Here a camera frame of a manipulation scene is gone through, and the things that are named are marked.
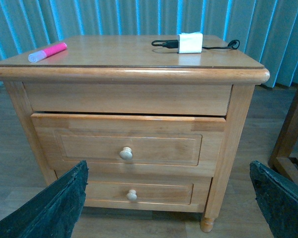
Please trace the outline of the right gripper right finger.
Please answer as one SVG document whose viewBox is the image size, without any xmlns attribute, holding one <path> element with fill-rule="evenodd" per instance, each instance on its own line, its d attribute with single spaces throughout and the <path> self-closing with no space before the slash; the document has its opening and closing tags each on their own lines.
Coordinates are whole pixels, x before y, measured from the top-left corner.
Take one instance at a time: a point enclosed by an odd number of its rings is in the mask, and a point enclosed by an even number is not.
<svg viewBox="0 0 298 238">
<path fill-rule="evenodd" d="M 250 163 L 256 201 L 275 238 L 298 238 L 298 185 L 258 161 Z"/>
</svg>

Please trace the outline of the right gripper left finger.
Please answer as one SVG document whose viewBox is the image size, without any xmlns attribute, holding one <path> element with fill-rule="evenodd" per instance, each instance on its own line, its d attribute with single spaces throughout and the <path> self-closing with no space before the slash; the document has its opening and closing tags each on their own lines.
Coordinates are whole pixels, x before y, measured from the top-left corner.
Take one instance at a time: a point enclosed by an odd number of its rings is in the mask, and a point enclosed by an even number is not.
<svg viewBox="0 0 298 238">
<path fill-rule="evenodd" d="M 81 161 L 0 221 L 0 238 L 69 238 L 86 198 L 88 167 Z"/>
</svg>

